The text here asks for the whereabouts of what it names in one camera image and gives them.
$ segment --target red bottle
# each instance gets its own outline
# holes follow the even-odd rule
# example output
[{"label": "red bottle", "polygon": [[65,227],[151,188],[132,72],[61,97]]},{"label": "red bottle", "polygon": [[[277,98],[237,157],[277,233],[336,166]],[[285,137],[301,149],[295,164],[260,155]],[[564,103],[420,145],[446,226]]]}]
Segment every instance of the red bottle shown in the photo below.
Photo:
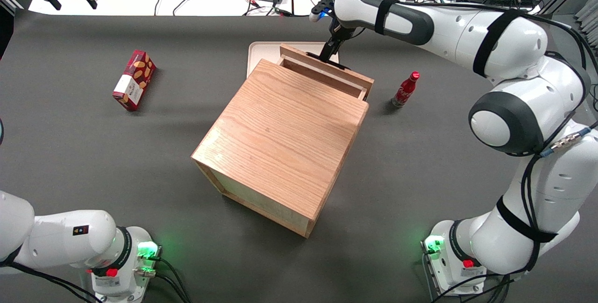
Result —
[{"label": "red bottle", "polygon": [[402,108],[405,106],[407,99],[409,99],[415,90],[417,79],[419,79],[419,72],[413,72],[412,75],[409,76],[409,79],[405,80],[401,84],[397,94],[391,99],[392,104],[395,105],[396,108]]}]

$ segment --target black table surface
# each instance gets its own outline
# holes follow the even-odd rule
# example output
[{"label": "black table surface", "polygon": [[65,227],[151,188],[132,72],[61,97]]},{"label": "black table surface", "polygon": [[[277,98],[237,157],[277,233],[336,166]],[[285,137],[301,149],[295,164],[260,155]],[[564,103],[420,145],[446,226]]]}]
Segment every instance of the black table surface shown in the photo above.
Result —
[{"label": "black table surface", "polygon": [[[305,18],[21,11],[0,61],[0,188],[38,215],[102,209],[118,225],[144,227],[196,303],[425,303],[419,241],[440,220],[492,209],[518,162],[470,132],[467,114],[491,88],[487,80],[372,31],[346,42],[342,64],[376,82],[307,240],[222,197],[190,159],[245,79],[252,42],[328,37],[327,22]],[[131,113],[111,93],[135,49],[159,71]],[[414,70],[416,92],[389,111]],[[596,301],[597,209],[593,194],[577,229],[511,286],[507,302]],[[69,266],[46,271],[78,282]],[[146,303],[177,301],[152,280]],[[6,275],[0,302],[77,298],[39,278]]]}]

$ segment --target black strap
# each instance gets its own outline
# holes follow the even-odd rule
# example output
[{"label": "black strap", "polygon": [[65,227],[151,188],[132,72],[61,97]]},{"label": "black strap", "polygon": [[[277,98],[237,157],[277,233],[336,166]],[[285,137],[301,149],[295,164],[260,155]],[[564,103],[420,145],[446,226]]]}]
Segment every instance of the black strap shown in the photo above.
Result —
[{"label": "black strap", "polygon": [[374,31],[376,33],[380,33],[384,35],[384,22],[386,20],[386,16],[391,9],[392,5],[397,3],[399,0],[382,0],[380,6],[378,7],[378,14],[376,15],[376,24],[374,26]]},{"label": "black strap", "polygon": [[116,260],[114,260],[114,262],[111,263],[110,265],[103,267],[103,268],[92,268],[92,272],[96,276],[100,276],[100,277],[106,276],[106,272],[111,268],[113,268],[113,269],[122,268],[122,266],[124,266],[124,264],[127,262],[128,256],[131,254],[132,245],[133,245],[133,241],[131,239],[131,234],[127,231],[126,228],[124,228],[122,226],[117,226],[116,228],[119,229],[122,232],[122,235],[124,236],[124,245],[122,246],[122,252],[118,256],[118,258]]},{"label": "black strap", "polygon": [[9,254],[6,257],[6,259],[4,259],[4,261],[1,261],[0,268],[10,267],[11,265],[13,265],[14,260],[17,258],[17,255],[19,255],[19,252],[21,251],[21,247],[23,247],[23,245],[19,246],[19,248],[17,248],[15,251],[13,251],[11,254]]},{"label": "black strap", "polygon": [[496,42],[498,42],[506,27],[508,27],[515,18],[524,13],[525,12],[515,9],[508,10],[488,26],[488,33],[485,35],[482,44],[480,44],[480,48],[478,48],[476,58],[474,59],[474,72],[485,77],[485,65],[488,62],[488,58],[490,57],[490,53],[496,45]]},{"label": "black strap", "polygon": [[451,248],[453,248],[453,252],[459,260],[472,260],[474,263],[474,267],[479,267],[481,266],[480,261],[478,261],[476,258],[472,258],[471,256],[467,255],[466,252],[463,251],[463,249],[461,249],[461,246],[459,246],[459,243],[457,242],[457,228],[459,228],[459,224],[461,224],[461,221],[463,220],[464,219],[455,220],[455,222],[453,222],[453,225],[451,225],[450,230],[448,231],[448,240],[450,246]]},{"label": "black strap", "polygon": [[540,232],[528,226],[520,218],[517,218],[511,210],[507,209],[505,203],[502,201],[502,197],[496,202],[496,209],[498,209],[498,213],[500,213],[500,216],[502,216],[510,227],[513,227],[513,229],[530,240],[538,243],[548,243],[557,236],[557,233]]}]

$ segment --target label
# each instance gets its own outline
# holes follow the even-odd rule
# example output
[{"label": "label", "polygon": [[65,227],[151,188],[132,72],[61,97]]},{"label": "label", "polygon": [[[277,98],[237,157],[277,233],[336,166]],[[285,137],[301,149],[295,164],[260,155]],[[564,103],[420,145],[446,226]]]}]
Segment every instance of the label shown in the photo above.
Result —
[{"label": "label", "polygon": [[73,236],[89,233],[89,225],[73,227]]},{"label": "label", "polygon": [[141,99],[141,94],[143,94],[143,88],[139,87],[139,84],[130,75],[122,75],[114,91],[127,94],[128,98],[135,105],[139,104],[139,99]]},{"label": "label", "polygon": [[402,87],[399,87],[397,94],[395,95],[395,100],[404,105],[407,102],[407,99],[411,96],[413,92],[407,93]]},{"label": "label", "polygon": [[113,288],[120,286],[120,277],[96,277],[96,286]]},{"label": "label", "polygon": [[484,275],[484,271],[478,268],[461,268],[461,277],[474,277]]},{"label": "label", "polygon": [[137,84],[137,82],[133,80],[133,78],[131,78],[126,88],[126,91],[124,92],[128,95],[128,98],[131,99],[133,103],[135,103],[135,105],[139,104],[139,99],[141,99],[141,94],[143,93],[143,90],[139,87],[139,84]]}]

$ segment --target warning sticker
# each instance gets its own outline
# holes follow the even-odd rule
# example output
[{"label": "warning sticker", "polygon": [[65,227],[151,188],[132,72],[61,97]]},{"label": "warning sticker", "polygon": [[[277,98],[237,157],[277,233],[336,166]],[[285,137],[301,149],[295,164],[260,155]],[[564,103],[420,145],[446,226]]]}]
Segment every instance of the warning sticker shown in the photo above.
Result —
[{"label": "warning sticker", "polygon": [[462,268],[461,269],[461,277],[474,277],[477,275],[484,275],[484,271],[482,269],[475,269],[475,268]]},{"label": "warning sticker", "polygon": [[120,277],[96,277],[96,286],[98,287],[118,287],[120,286]]}]

